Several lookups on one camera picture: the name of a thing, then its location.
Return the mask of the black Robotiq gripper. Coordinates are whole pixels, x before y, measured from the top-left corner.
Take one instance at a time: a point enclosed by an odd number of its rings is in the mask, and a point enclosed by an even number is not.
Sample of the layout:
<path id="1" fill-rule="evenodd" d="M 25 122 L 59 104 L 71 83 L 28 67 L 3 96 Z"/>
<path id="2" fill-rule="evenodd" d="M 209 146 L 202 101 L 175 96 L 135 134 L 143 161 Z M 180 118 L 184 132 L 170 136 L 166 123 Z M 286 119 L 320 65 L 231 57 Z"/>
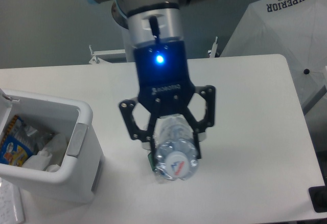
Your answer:
<path id="1" fill-rule="evenodd" d="M 192 129 L 197 159 L 201 159 L 200 142 L 204 140 L 206 129 L 215 124 L 216 88 L 212 85 L 194 86 L 189 77 L 185 45 L 183 41 L 153 44 L 134 50 L 139 81 L 138 99 L 125 99 L 119 103 L 123 120 L 132 140 L 149 143 L 154 162 L 156 146 L 154 131 L 159 117 L 181 113 Z M 197 121 L 188 108 L 193 94 L 204 101 L 204 116 Z M 181 112 L 174 104 L 174 96 L 181 100 Z M 133 116 L 138 102 L 150 112 L 146 130 L 141 130 Z"/>

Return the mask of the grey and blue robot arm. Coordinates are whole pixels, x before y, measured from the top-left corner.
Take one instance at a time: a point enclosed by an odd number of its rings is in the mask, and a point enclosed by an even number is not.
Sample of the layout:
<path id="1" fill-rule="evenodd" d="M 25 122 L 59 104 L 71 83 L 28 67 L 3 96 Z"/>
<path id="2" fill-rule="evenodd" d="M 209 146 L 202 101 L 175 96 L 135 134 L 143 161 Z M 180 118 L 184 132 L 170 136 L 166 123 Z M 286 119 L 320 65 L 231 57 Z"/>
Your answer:
<path id="1" fill-rule="evenodd" d="M 127 23 L 139 82 L 138 96 L 119 104 L 131 139 L 149 144 L 155 155 L 157 119 L 180 114 L 192 128 L 200 159 L 199 136 L 215 123 L 216 89 L 190 80 L 180 8 L 203 0 L 113 1 Z"/>

